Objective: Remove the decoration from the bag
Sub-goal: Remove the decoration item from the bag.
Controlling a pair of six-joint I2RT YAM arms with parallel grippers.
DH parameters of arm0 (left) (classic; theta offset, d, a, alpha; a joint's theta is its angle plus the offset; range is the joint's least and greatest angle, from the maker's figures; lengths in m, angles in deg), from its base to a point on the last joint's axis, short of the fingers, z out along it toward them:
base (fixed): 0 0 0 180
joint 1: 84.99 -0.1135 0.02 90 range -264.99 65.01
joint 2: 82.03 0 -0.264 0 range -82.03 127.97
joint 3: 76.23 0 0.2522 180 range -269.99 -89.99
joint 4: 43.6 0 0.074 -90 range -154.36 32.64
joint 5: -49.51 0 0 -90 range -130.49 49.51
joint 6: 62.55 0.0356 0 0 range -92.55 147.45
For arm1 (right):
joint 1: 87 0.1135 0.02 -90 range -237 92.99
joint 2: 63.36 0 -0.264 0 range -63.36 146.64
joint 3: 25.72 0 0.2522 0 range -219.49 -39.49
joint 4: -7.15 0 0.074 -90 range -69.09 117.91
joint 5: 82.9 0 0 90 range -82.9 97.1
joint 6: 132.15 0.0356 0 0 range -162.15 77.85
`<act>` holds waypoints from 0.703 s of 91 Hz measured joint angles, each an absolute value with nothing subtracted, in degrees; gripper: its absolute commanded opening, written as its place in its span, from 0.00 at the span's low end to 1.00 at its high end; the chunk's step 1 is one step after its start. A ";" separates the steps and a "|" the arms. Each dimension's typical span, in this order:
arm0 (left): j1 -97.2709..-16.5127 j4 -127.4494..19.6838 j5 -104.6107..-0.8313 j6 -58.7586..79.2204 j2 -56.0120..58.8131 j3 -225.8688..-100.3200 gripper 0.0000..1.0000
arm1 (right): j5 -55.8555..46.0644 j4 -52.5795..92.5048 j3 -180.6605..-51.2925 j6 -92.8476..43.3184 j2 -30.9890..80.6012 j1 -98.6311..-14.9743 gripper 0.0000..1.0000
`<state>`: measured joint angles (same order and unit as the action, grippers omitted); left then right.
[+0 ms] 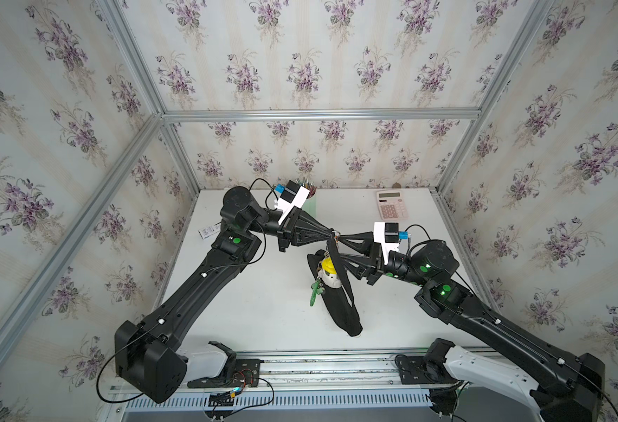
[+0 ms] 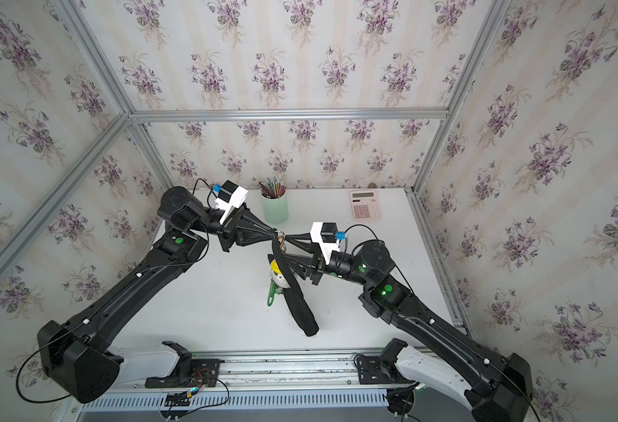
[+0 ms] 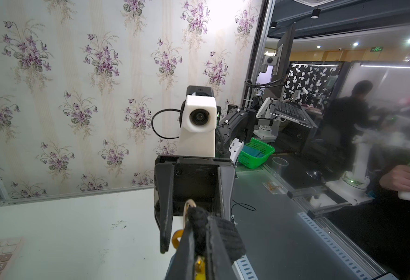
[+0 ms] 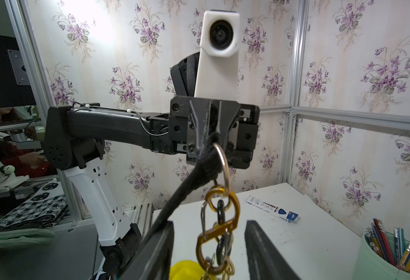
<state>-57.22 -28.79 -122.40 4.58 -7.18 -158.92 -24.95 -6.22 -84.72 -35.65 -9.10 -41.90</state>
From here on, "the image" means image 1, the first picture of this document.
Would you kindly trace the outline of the green carabiner key charm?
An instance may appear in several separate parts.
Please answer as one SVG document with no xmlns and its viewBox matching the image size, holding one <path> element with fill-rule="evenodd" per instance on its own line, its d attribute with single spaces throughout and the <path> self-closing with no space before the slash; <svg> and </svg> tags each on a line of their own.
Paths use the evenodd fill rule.
<svg viewBox="0 0 618 422">
<path fill-rule="evenodd" d="M 321 280 L 316 280 L 312 286 L 312 294 L 311 294 L 311 298 L 310 298 L 310 306 L 314 307 L 314 305 L 316 304 L 316 300 L 317 298 L 323 294 L 324 292 L 324 288 L 322 286 L 322 281 Z"/>
</svg>

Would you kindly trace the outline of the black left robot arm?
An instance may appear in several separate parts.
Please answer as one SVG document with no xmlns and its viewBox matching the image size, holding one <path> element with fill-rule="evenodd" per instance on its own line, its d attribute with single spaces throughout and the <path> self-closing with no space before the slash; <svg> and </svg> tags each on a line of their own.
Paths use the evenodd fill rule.
<svg viewBox="0 0 618 422">
<path fill-rule="evenodd" d="M 245 186 L 229 189 L 220 210 L 220 232 L 202 263 L 170 298 L 135 324 L 122 323 L 114 336 L 116 375 L 156 404 L 168 400 L 188 371 L 177 350 L 189 329 L 226 284 L 255 261 L 265 237 L 279 249 L 325 241 L 335 231 L 322 225 L 283 194 L 277 209 L 265 209 Z"/>
</svg>

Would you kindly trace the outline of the black fabric shoulder bag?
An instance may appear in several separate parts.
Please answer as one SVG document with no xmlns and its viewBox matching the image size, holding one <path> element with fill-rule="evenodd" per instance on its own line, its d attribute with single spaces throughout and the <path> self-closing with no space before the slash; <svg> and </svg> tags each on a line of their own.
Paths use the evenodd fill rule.
<svg viewBox="0 0 618 422">
<path fill-rule="evenodd" d="M 335 258 L 337 254 L 339 254 L 339 251 L 336 241 L 335 239 L 330 239 L 327 242 L 326 250 L 319 250 L 313 255 L 307 256 L 307 263 L 314 277 L 314 282 L 319 279 L 318 265 L 320 260 L 327 257 L 331 259 Z M 337 264 L 336 271 L 342 281 L 342 287 L 333 289 L 327 288 L 322 284 L 324 292 L 319 297 L 321 297 L 335 325 L 346 332 L 349 337 L 358 337 L 363 331 L 363 326 L 361 324 L 358 308 L 355 304 L 355 297 L 349 281 L 349 276 L 347 271 L 342 268 L 341 264 Z"/>
</svg>

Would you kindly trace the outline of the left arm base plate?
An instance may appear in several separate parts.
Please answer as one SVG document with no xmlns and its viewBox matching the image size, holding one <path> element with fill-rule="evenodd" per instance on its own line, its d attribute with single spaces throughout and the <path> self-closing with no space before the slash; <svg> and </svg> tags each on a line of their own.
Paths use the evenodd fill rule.
<svg viewBox="0 0 618 422">
<path fill-rule="evenodd" d="M 187 382 L 190 389 L 257 387 L 260 368 L 263 361 L 259 359 L 237 359 L 229 362 L 214 378 L 200 378 Z"/>
</svg>

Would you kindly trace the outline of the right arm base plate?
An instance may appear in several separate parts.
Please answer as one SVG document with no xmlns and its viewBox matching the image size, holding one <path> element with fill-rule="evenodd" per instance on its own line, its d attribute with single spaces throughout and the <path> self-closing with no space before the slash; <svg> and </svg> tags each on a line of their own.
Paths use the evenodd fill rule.
<svg viewBox="0 0 618 422">
<path fill-rule="evenodd" d="M 400 381 L 404 385 L 455 385 L 459 383 L 442 364 L 428 360 L 425 356 L 398 354 L 393 362 L 398 369 Z"/>
</svg>

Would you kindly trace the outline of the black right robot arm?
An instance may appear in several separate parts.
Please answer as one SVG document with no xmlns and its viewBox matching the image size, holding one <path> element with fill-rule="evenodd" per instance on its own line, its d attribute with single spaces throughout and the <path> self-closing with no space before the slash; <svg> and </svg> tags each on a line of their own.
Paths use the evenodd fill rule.
<svg viewBox="0 0 618 422">
<path fill-rule="evenodd" d="M 372 233 L 344 239 L 354 254 L 338 251 L 328 237 L 328 255 L 343 281 L 353 274 L 375 282 L 386 275 L 416 285 L 414 297 L 431 318 L 466 332 L 491 347 L 502 362 L 472 355 L 436 339 L 421 361 L 421 377 L 432 383 L 469 382 L 536 411 L 544 421 L 597 421 L 604 402 L 605 365 L 590 353 L 576 356 L 546 342 L 490 308 L 461 285 L 458 260 L 441 239 L 429 239 L 406 253 L 388 251 Z"/>
</svg>

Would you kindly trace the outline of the yellow hat doll charm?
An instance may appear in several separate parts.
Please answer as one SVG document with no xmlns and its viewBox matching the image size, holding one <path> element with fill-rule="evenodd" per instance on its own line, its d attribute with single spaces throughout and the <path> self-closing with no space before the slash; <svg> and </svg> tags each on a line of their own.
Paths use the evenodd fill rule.
<svg viewBox="0 0 618 422">
<path fill-rule="evenodd" d="M 342 281 L 330 257 L 320 260 L 318 265 L 318 278 L 327 288 L 338 289 L 342 287 Z"/>
</svg>

